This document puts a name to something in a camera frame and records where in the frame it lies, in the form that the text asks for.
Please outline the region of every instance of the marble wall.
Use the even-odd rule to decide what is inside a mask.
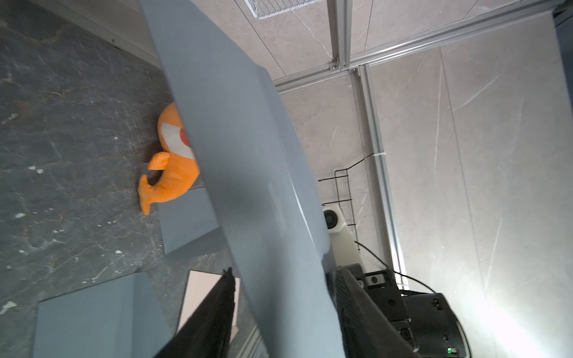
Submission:
[[[362,98],[356,95],[355,88],[352,78],[344,75],[281,94],[316,180],[331,178],[335,170],[347,168],[371,154],[368,124],[360,114]],[[376,219],[380,216],[376,215],[376,196],[371,191],[375,184],[373,163],[370,157],[348,170],[354,220],[350,203],[339,205],[347,222],[356,224],[350,229],[358,235],[358,241],[385,257],[383,229]],[[334,180],[316,185],[323,203],[350,198],[347,178],[337,179],[340,198]],[[365,250],[360,251],[360,256],[367,271],[382,268]]]
[[[569,356],[573,117],[551,15],[372,73],[408,273],[446,294],[475,357]]]

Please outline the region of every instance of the dark marble floor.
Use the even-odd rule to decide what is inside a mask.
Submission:
[[[0,78],[0,355],[30,356],[37,302],[138,270],[174,330],[188,270],[232,263],[166,260],[139,209],[163,73],[23,2],[0,14]],[[238,325],[231,355],[253,326],[243,299]]]

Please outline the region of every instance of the plush fish toy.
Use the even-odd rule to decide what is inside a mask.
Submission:
[[[164,151],[151,158],[148,168],[163,170],[163,173],[154,186],[147,182],[147,175],[139,179],[139,204],[146,215],[152,203],[163,203],[185,194],[199,176],[199,165],[175,103],[161,113],[157,129]]]

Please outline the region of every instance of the metal profile bar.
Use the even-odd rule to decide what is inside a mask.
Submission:
[[[336,0],[336,30],[338,34],[338,68],[350,66],[350,36],[352,29],[352,0]]]
[[[350,64],[346,70],[363,64],[373,65],[393,60],[478,33],[497,29],[512,22],[551,11],[562,2],[563,0],[521,0],[514,2],[484,14],[464,18],[404,40],[354,54],[350,56]],[[282,93],[339,75],[341,75],[341,72],[331,72],[331,64],[325,64],[281,78],[275,81],[274,84],[278,92]]]
[[[327,0],[328,23],[333,63],[330,72],[339,72],[350,65],[352,0]]]
[[[386,156],[384,154],[384,146],[382,144],[380,122],[378,121],[376,98],[374,96],[374,89],[372,88],[372,85],[369,81],[369,68],[370,67],[368,64],[359,66],[358,75],[360,85],[362,87],[366,117],[370,130],[370,138],[372,140],[372,149],[374,150],[375,154],[382,153],[381,155],[373,155],[372,157],[376,167],[376,177],[378,179],[378,185],[380,185],[380,193],[382,194],[384,223],[386,226],[388,242],[390,244],[392,268],[395,271],[406,274],[406,265],[404,263],[402,245],[400,244],[400,235],[398,233],[398,222],[396,220],[394,201],[392,199],[392,192],[390,190],[390,178],[388,177]],[[407,285],[406,279],[403,279],[400,275],[396,275],[396,280],[399,284]]]

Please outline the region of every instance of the gray panel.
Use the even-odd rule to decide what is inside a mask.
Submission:
[[[322,208],[316,205],[316,203],[320,203],[320,198],[316,191],[316,179],[312,175],[312,171],[308,165],[307,155],[303,150],[303,146],[300,144],[299,137],[296,134],[281,98],[277,96],[277,90],[270,80],[269,73],[260,66],[257,66],[257,72],[261,79],[263,94],[269,107],[273,108],[273,118],[281,134],[280,139],[284,146],[285,153],[288,154],[285,160],[289,166],[289,173],[293,187],[297,193],[297,198],[300,201],[301,207],[308,208],[305,210],[305,216],[308,228],[313,234],[316,250],[322,255],[321,259],[324,271],[331,271],[336,267],[336,264],[334,262],[334,255],[330,250],[330,237],[328,236]]]
[[[40,302],[33,357],[151,358],[170,337],[146,274],[137,273]]]
[[[293,138],[277,122],[287,126],[288,117],[279,114],[282,104],[268,99],[278,94],[269,91],[269,77],[262,85],[253,61],[191,2],[169,4],[142,1],[269,354],[343,357],[321,266],[326,228],[313,222],[320,202],[316,194],[315,200],[303,198],[315,183],[301,174],[305,160],[285,145]]]
[[[147,274],[136,273],[133,288],[131,357],[153,357],[172,337]]]
[[[172,260],[189,261],[197,257],[222,251],[226,246],[225,235],[220,227],[170,252],[167,258]]]
[[[205,188],[188,190],[174,200],[158,203],[158,211],[165,254],[219,227]]]

